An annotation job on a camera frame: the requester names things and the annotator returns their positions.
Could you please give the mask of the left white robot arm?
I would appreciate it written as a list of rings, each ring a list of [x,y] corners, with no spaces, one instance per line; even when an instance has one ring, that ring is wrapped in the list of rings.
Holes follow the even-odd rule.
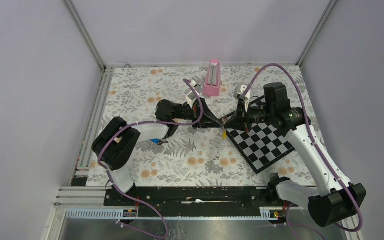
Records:
[[[109,174],[114,185],[116,199],[124,206],[132,204],[135,183],[127,163],[137,143],[156,140],[160,142],[172,137],[179,126],[176,120],[188,120],[194,129],[222,128],[223,123],[209,109],[205,99],[198,98],[194,103],[180,104],[163,99],[156,107],[156,119],[139,123],[128,123],[123,118],[114,117],[92,144],[92,151],[98,163]]]

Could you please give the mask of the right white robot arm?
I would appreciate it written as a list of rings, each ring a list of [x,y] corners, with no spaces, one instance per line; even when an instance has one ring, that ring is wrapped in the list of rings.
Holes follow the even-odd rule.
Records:
[[[234,90],[237,109],[225,123],[227,135],[257,172],[290,152],[297,152],[316,184],[302,186],[288,177],[274,177],[266,199],[273,206],[284,201],[304,208],[320,227],[336,224],[359,213],[366,189],[345,176],[313,134],[302,107],[292,107],[285,85],[264,86],[264,102],[252,106],[245,85]]]

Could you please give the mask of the pink metronome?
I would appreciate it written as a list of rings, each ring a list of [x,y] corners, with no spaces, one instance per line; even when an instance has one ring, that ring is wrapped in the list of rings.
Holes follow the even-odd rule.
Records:
[[[218,59],[212,59],[209,63],[202,93],[210,97],[218,97],[221,92],[221,67]]]

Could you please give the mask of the floral patterned table mat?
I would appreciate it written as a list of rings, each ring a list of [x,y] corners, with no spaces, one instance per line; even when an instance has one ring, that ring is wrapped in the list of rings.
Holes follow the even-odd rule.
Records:
[[[99,129],[103,130],[114,117],[129,123],[155,118],[159,101],[183,104],[190,89],[184,79],[198,84],[205,81],[205,66],[116,68],[109,86]],[[305,102],[307,114],[318,138],[322,133],[298,66],[284,70],[257,66],[222,66],[221,90],[217,97],[207,97],[210,110],[219,118],[236,109],[233,93],[237,85],[253,82],[251,95],[263,95],[265,84],[281,82],[288,91],[293,107]],[[264,186],[269,176],[277,173],[303,186],[314,186],[315,181],[297,152],[292,152],[264,171],[256,174],[234,144],[223,141],[220,159],[214,161],[214,144],[219,128],[193,129],[184,125],[170,137],[168,143],[139,142],[127,163],[137,186],[141,187],[196,187],[196,186]]]

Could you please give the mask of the black white chessboard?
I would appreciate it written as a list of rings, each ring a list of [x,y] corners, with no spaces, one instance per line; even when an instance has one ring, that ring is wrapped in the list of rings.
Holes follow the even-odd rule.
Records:
[[[256,174],[295,150],[280,130],[265,123],[253,125],[248,132],[228,129],[226,134]]]

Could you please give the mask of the blue tagged key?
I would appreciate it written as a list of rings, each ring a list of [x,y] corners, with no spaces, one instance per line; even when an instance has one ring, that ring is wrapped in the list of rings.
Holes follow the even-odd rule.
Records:
[[[163,144],[167,144],[168,141],[166,139],[157,139],[157,138],[154,138],[154,139],[151,139],[151,141],[159,146],[163,145]]]

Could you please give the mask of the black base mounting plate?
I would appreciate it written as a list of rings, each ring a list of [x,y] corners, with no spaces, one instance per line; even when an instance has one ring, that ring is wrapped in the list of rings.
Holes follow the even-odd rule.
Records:
[[[133,187],[126,196],[113,187],[104,197],[106,207],[132,207],[139,217],[252,218],[269,210],[278,218],[289,202],[274,199],[265,187]]]

